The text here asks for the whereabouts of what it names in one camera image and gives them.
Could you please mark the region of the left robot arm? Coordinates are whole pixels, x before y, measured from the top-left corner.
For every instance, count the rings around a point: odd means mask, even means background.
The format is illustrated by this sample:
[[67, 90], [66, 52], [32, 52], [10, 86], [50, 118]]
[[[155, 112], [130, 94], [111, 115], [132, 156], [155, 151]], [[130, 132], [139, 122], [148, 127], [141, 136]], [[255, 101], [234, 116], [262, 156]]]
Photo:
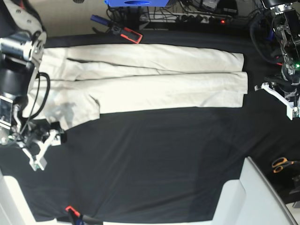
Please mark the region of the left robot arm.
[[[280, 74], [265, 77], [257, 89], [270, 89], [277, 99], [292, 108], [300, 107], [300, 17], [293, 8], [294, 0], [262, 0], [249, 27], [250, 37], [259, 55], [268, 63], [281, 66]], [[256, 29], [265, 20], [279, 47], [272, 53], [259, 46]]]

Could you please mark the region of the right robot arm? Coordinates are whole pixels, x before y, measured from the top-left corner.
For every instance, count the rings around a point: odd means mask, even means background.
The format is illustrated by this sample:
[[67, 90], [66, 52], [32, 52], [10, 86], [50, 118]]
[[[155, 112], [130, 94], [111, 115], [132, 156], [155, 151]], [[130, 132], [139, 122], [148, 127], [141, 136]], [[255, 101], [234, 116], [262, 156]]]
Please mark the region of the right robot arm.
[[[41, 19], [27, 0], [0, 2], [0, 143], [17, 144], [29, 150], [32, 145], [48, 148], [67, 140], [59, 122], [34, 121], [43, 110], [49, 92], [50, 77], [41, 73], [47, 34]], [[28, 94], [35, 81], [46, 79], [41, 106], [23, 116]]]

